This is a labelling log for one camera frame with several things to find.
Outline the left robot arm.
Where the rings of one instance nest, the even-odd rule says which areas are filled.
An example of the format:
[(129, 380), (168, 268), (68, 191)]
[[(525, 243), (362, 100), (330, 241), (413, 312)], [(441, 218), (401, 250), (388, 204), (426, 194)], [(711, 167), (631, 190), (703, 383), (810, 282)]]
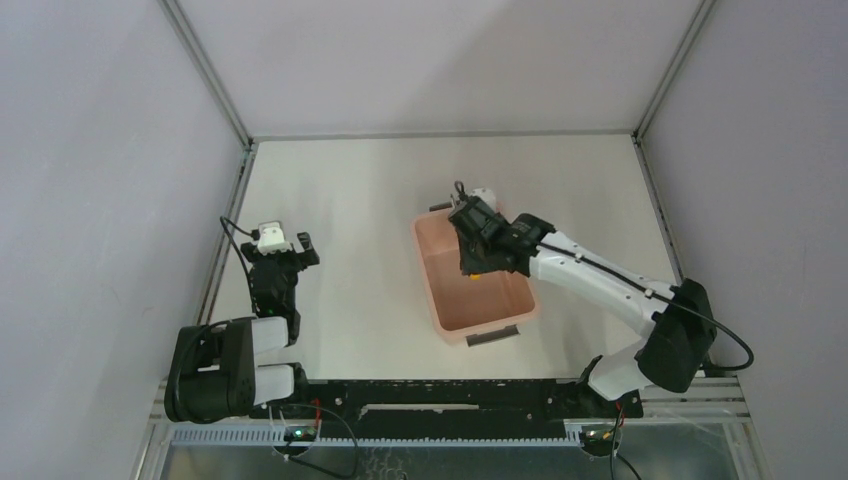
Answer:
[(179, 331), (163, 401), (169, 420), (210, 424), (273, 401), (290, 417), (310, 409), (313, 392), (299, 363), (262, 366), (257, 360), (293, 346), (300, 335), (296, 286), (320, 258), (308, 233), (297, 239), (300, 251), (266, 233), (241, 245), (253, 315)]

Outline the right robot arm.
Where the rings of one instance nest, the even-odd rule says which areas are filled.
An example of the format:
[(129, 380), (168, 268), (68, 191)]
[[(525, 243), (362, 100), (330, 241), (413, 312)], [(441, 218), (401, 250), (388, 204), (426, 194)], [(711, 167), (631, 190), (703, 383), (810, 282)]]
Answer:
[(577, 384), (579, 406), (605, 415), (625, 394), (648, 386), (686, 392), (717, 335), (702, 285), (652, 280), (620, 269), (580, 246), (551, 223), (523, 213), (506, 219), (478, 196), (465, 196), (448, 215), (465, 275), (519, 273), (559, 285), (611, 312), (639, 339), (600, 355)]

